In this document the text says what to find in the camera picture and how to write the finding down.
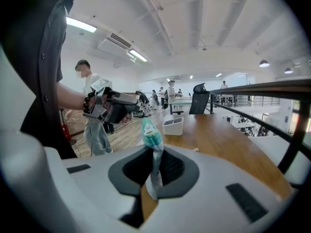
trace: backpack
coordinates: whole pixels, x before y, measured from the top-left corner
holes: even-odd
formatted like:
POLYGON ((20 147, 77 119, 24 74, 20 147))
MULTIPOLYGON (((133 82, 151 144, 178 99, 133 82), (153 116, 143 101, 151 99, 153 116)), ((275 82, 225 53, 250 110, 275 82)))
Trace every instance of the backpack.
POLYGON ((169 95, 167 94, 167 90, 164 92, 164 100, 169 100, 169 95))

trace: red object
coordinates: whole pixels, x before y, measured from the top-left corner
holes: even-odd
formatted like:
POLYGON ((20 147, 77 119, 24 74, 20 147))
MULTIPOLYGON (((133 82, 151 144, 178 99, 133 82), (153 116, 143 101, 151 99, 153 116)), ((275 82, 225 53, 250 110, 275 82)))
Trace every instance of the red object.
POLYGON ((67 138, 68 141, 70 141, 71 135, 69 134, 69 130, 68 130, 67 125, 62 124, 62 129, 63 129, 65 137, 67 138))

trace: white container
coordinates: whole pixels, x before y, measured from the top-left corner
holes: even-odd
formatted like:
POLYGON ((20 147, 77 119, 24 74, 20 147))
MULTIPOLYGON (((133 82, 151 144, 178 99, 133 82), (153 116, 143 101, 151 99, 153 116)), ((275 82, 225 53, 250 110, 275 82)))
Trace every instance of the white container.
POLYGON ((168 135, 182 135, 184 127, 184 118, 179 117, 163 123, 163 133, 168 135))

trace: office chair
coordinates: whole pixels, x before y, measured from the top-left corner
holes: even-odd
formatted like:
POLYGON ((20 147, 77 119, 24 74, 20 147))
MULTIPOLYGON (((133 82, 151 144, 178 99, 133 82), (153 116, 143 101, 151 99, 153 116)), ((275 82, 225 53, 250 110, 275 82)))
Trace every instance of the office chair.
POLYGON ((204 87, 205 83, 198 84, 193 88, 192 104, 189 111, 190 115, 202 115, 204 114, 209 92, 204 87))

